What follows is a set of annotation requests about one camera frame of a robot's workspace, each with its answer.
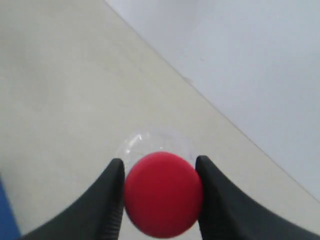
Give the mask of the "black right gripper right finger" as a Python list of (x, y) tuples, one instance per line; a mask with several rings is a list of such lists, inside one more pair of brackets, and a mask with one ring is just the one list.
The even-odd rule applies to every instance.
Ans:
[(198, 218), (204, 240), (318, 240), (310, 232), (265, 208), (230, 181), (205, 155), (195, 169), (203, 185)]

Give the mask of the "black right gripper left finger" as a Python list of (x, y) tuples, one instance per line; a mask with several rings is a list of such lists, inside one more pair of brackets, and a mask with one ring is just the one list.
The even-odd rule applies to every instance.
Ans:
[(23, 240), (117, 240), (124, 211), (124, 163), (114, 158), (69, 207)]

